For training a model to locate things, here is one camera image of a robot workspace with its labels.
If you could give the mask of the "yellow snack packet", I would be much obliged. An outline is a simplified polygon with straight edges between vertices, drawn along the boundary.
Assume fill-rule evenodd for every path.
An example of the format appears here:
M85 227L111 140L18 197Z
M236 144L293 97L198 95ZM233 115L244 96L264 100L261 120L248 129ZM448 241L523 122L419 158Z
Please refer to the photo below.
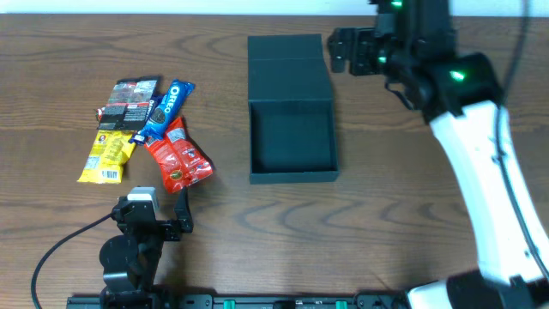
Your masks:
M99 130L78 182L120 184L136 146L130 143L131 137L128 131Z

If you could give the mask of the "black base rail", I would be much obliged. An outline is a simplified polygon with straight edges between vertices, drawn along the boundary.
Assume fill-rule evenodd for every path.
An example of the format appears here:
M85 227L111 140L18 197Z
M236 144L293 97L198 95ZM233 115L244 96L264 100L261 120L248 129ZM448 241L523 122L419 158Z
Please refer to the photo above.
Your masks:
M405 297L390 294L358 296L182 296L104 295L72 296L66 309L408 309Z

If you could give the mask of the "blue Oreo cookie pack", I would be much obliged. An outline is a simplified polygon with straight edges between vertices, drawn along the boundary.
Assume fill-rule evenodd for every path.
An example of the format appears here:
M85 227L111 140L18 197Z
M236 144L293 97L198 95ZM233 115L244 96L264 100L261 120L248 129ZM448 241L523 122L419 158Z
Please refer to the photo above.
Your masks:
M147 125L142 131L145 137L161 139L167 130L169 124L176 118L179 109L183 105L187 96L195 89L191 82L182 82L173 80L163 101L154 110Z

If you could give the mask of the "black snack packet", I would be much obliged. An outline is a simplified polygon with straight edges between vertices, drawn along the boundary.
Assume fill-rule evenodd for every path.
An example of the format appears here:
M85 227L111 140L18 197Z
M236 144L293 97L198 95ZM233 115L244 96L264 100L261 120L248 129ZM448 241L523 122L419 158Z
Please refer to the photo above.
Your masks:
M139 131L162 95L157 88L161 76L118 80L105 106L96 110L98 130Z

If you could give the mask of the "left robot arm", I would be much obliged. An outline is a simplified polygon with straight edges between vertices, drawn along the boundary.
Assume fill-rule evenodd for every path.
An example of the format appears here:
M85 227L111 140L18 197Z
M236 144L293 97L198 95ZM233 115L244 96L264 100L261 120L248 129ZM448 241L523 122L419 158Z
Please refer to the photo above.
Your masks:
M153 187L136 187L118 199L111 218L121 233L100 249L105 290L100 294L101 308L176 308L178 297L154 284L166 242L178 242L194 228L188 190L178 193L175 219L159 221Z

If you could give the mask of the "red snack packet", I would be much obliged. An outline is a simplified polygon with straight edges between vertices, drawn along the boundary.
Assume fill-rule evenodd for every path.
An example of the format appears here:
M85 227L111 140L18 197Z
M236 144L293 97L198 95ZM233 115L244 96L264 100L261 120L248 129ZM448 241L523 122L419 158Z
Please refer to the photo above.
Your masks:
M145 149L159 165L168 193L181 191L214 173L210 161L189 139L183 118L175 118L161 139L150 137Z

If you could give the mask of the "dark green hinged gift box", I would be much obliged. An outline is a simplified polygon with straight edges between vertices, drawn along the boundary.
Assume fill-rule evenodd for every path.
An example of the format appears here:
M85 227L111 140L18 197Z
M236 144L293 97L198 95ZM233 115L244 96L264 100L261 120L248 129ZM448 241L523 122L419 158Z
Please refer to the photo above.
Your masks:
M333 182L335 96L319 34L250 36L250 183Z

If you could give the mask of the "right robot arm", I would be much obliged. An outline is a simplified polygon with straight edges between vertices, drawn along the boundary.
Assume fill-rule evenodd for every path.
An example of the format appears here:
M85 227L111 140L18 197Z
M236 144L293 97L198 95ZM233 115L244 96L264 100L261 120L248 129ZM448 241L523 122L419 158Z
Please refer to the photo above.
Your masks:
M381 0L373 27L328 40L335 73L382 75L422 114L447 155L471 221L476 270L409 289L406 308L538 308L548 302L548 237L516 158L506 100L482 53L462 56L449 3Z

